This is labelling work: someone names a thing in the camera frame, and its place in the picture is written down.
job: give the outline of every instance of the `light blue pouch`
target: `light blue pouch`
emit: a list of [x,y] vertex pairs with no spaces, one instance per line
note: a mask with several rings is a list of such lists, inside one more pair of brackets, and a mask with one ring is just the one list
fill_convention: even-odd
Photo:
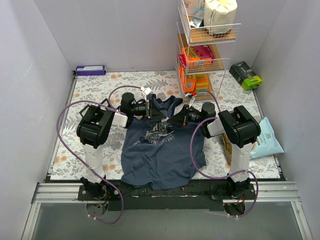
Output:
[[268,118],[263,118],[259,125],[261,128],[261,134],[256,138],[250,158],[256,159],[273,154],[284,153],[283,148],[275,137],[275,132]]

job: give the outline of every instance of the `floral pattern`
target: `floral pattern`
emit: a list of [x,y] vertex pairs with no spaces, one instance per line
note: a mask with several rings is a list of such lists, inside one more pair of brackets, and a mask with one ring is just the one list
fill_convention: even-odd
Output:
[[[244,91],[237,81],[227,72],[215,72],[210,74],[210,80],[214,93],[218,98],[221,110],[230,110],[238,105],[244,105],[257,121],[261,115],[252,91]],[[150,87],[162,100],[171,95],[181,97],[180,83],[176,71],[140,71],[140,72],[111,72],[105,76],[78,76],[71,102],[79,100],[91,100],[102,102],[108,98],[109,93],[116,87],[123,85]],[[120,105],[121,96],[125,92],[132,92],[136,99],[143,98],[137,88],[120,88],[111,96],[114,107]],[[84,149],[77,137],[76,129],[81,120],[79,112],[86,106],[79,103],[69,108],[64,123],[62,137],[65,142],[82,159]],[[202,103],[195,102],[192,105],[201,109]],[[126,137],[126,129],[112,127],[103,148],[103,169],[106,178],[119,180],[123,175],[121,166],[122,147]],[[221,177],[229,172],[230,166],[224,152],[224,143],[221,136],[210,139],[205,138],[203,152],[207,166],[201,170],[210,176]],[[258,178],[279,178],[278,167],[273,156],[262,157],[250,161],[250,170]],[[52,180],[77,180],[85,173],[85,167],[79,162],[61,143],[56,152],[56,158],[51,174]],[[204,179],[196,174],[193,179]]]

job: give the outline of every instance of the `wall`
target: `wall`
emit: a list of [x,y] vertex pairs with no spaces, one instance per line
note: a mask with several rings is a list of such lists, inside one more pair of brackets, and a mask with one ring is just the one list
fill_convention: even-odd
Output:
[[33,0],[0,1],[0,239],[23,233],[72,72]]
[[314,239],[320,239],[320,2],[286,1],[253,65],[257,89],[285,154],[281,168],[296,182]]
[[[286,0],[238,0],[232,63],[251,66]],[[70,67],[109,71],[175,67],[177,0],[35,0]]]

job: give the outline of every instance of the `gray floor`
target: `gray floor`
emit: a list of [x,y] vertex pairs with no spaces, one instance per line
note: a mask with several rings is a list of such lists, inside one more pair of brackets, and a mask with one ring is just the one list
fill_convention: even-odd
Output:
[[[118,212],[106,212],[114,219]],[[236,220],[206,210],[126,210],[113,225],[87,217],[83,203],[42,204],[33,240],[300,240],[290,202],[257,203]]]

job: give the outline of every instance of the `blue box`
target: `blue box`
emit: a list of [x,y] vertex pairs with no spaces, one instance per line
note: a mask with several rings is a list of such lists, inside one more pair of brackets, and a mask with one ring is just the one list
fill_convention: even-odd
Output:
[[75,69],[77,76],[104,76],[106,75],[105,66],[77,66]]

